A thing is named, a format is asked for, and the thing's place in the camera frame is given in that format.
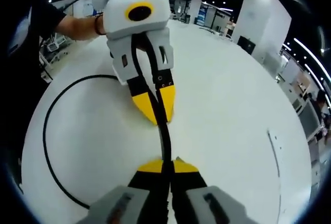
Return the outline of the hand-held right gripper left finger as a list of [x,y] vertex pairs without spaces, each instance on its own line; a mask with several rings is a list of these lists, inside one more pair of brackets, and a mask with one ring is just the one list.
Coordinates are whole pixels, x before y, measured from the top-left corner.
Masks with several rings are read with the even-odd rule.
[[127,186],[117,186],[94,202],[78,223],[165,223],[163,160],[139,166]]

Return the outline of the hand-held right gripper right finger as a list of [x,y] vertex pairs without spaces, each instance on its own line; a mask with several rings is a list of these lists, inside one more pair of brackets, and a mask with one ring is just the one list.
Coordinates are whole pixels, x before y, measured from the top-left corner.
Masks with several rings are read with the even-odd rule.
[[172,163],[170,186],[177,223],[255,223],[242,203],[207,185],[197,167],[179,157]]

